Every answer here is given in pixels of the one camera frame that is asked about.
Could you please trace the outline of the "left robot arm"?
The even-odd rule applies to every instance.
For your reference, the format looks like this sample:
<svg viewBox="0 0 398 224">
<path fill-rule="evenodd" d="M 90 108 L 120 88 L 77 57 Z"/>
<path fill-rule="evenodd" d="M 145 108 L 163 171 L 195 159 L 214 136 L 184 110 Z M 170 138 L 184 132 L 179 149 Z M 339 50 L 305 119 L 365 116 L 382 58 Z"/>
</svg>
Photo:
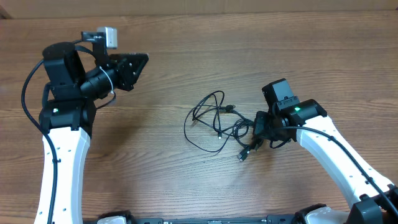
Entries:
<svg viewBox="0 0 398 224">
<path fill-rule="evenodd" d="M 85 159 L 98 107 L 95 101 L 114 89 L 131 91 L 149 60 L 143 53 L 92 52 L 96 67 L 83 68 L 79 52 L 90 50 L 60 42 L 43 51 L 50 79 L 43 96 L 39 129 L 43 132 L 44 171 L 36 223 L 82 223 Z"/>
</svg>

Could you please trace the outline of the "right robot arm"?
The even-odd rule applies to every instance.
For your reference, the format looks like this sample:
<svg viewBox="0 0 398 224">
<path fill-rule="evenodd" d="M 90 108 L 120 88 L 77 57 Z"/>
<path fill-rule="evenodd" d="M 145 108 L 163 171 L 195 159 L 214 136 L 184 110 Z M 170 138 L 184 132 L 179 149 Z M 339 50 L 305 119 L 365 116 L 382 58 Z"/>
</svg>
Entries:
<svg viewBox="0 0 398 224">
<path fill-rule="evenodd" d="M 397 223 L 397 186 L 370 166 L 339 133 L 315 100 L 300 101 L 286 79 L 262 88 L 267 111 L 258 111 L 253 138 L 299 143 L 326 170 L 349 211 L 318 203 L 297 211 L 287 223 Z"/>
</svg>

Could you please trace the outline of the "black USB cable thin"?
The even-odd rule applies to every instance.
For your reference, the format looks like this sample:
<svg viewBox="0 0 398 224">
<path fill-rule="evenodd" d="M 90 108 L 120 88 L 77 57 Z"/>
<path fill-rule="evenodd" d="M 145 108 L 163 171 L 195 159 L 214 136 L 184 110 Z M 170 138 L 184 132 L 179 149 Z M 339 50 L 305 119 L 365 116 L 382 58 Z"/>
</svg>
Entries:
<svg viewBox="0 0 398 224">
<path fill-rule="evenodd" d="M 185 139 L 201 151 L 209 153 L 220 153 L 226 143 L 232 138 L 241 147 L 246 148 L 249 144 L 242 142 L 242 138 L 246 137 L 249 130 L 253 127 L 252 120 L 243 116 L 240 112 L 235 110 L 235 105 L 224 105 L 225 92 L 222 90 L 216 90 L 206 95 L 200 100 L 187 114 L 183 123 L 183 134 Z M 231 126 L 223 128 L 221 124 L 221 113 L 232 114 L 238 117 L 238 120 Z M 192 123 L 204 124 L 208 128 L 212 129 L 216 134 L 217 138 L 221 139 L 226 136 L 224 143 L 219 149 L 209 150 L 205 149 L 195 142 L 191 141 L 187 135 L 187 121 L 191 118 Z"/>
</svg>

